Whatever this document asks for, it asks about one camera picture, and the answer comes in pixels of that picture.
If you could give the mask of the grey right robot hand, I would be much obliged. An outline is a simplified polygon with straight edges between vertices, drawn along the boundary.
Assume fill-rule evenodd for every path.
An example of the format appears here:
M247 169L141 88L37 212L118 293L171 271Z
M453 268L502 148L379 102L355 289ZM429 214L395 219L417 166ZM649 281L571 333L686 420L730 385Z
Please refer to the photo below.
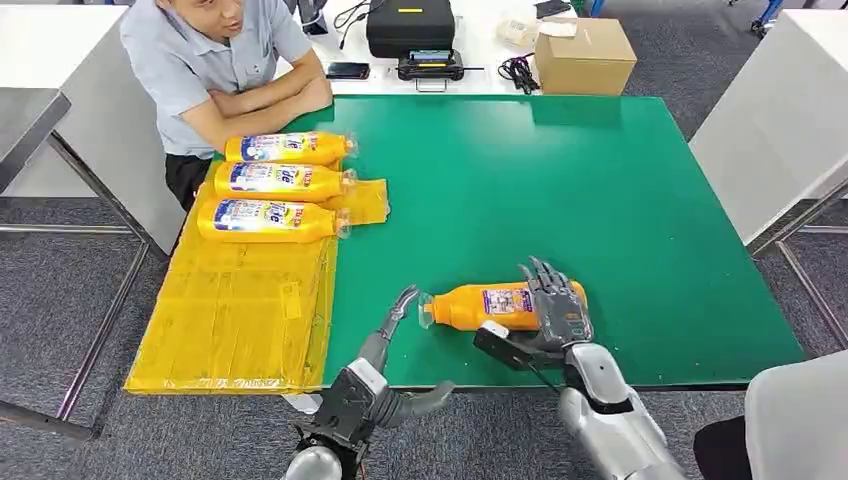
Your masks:
M528 345L558 352L577 343L590 342L593 327L586 300L564 273L535 256L529 259L533 270L519 265L532 296L538 325L537 335Z

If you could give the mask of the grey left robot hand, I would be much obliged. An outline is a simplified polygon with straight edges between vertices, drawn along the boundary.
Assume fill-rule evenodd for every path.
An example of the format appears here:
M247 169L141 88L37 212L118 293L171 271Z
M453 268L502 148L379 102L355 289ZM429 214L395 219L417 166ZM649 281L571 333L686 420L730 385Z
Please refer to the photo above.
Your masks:
M383 375L393 335L419 294L415 285L406 287L390 306L381 326L368 335L357 356L367 361L380 377L376 398L368 413L369 422L377 427L394 428L408 419L436 411L447 403L455 388L453 382L443 381L426 392L401 392L390 388Z

